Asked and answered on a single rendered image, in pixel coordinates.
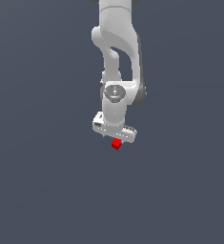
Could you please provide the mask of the red cube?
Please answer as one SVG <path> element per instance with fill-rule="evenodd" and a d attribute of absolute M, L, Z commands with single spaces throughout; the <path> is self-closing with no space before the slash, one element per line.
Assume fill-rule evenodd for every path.
<path fill-rule="evenodd" d="M 120 139 L 117 139 L 115 138 L 113 141 L 112 141 L 112 147 L 116 150 L 119 150 L 119 148 L 121 147 L 122 145 L 122 142 Z"/>

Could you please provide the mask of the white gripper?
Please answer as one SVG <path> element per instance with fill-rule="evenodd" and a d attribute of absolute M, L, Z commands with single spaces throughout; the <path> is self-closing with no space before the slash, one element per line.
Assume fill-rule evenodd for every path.
<path fill-rule="evenodd" d="M 100 133 L 103 137 L 110 136 L 120 139 L 122 142 L 132 143 L 137 135 L 137 130 L 133 127 L 121 125 L 112 127 L 105 122 L 103 112 L 98 112 L 92 121 L 92 129 Z"/>

